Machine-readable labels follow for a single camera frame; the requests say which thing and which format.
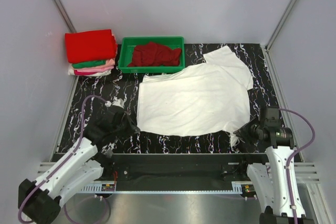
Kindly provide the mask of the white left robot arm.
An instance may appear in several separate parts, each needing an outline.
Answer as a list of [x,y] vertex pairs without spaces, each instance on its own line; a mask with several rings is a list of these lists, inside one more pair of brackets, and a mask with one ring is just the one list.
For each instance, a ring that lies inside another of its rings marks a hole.
[[52,223],[66,202],[86,184],[115,175],[113,160],[102,149],[115,138],[128,138],[139,128],[125,109],[112,106],[89,123],[75,144],[49,170],[18,188],[21,223]]

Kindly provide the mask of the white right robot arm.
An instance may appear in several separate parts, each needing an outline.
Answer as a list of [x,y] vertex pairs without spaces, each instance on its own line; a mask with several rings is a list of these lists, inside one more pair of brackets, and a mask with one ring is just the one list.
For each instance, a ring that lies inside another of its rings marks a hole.
[[261,163],[245,162],[239,176],[251,180],[262,213],[260,223],[314,223],[301,203],[295,175],[295,156],[291,129],[280,123],[260,123],[255,118],[234,134],[243,140],[257,139],[270,143],[266,148],[271,176]]

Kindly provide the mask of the white printed t-shirt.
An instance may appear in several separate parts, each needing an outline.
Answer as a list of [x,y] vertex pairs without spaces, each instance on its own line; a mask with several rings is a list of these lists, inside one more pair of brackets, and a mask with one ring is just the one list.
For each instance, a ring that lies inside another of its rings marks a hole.
[[205,62],[180,72],[144,76],[139,85],[137,126],[168,136],[235,132],[250,120],[249,68],[228,46],[204,54]]

